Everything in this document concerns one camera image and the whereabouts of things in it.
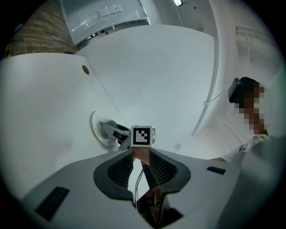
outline person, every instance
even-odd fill
[[[230,153],[212,159],[214,161],[231,162],[233,156],[237,153],[247,152],[252,146],[269,138],[264,120],[260,118],[259,110],[254,106],[254,104],[259,103],[259,98],[264,96],[265,88],[248,77],[242,77],[240,82],[244,86],[239,89],[234,104],[238,106],[239,113],[243,114],[244,119],[248,121],[249,129],[253,130],[254,135],[245,144],[237,146]],[[149,165],[149,148],[134,147],[133,156]]]

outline black cable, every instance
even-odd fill
[[[142,168],[142,171],[140,173],[140,175],[138,176],[138,179],[137,179],[137,182],[135,184],[135,206],[136,206],[136,210],[138,211],[140,209],[140,202],[139,202],[139,197],[138,197],[138,185],[139,185],[139,182],[143,176],[143,172],[144,172],[144,168],[145,168],[145,165],[143,166]]]

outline circular wall mount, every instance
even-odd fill
[[[104,119],[99,111],[94,111],[91,114],[91,128],[94,136],[106,146],[114,146],[116,140],[106,134],[101,126],[104,123],[115,123],[114,127],[118,128],[116,122],[111,119]]]
[[[87,75],[89,75],[89,70],[85,65],[82,66],[82,69]]]

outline ceiling light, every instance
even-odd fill
[[[183,2],[181,0],[174,0],[176,6],[181,6],[183,5]]]

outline person's arm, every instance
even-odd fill
[[[235,147],[230,153],[224,154],[221,157],[211,159],[213,161],[231,162],[234,155],[239,153],[241,145]]]
[[[133,147],[133,157],[149,165],[149,149],[146,147]]]

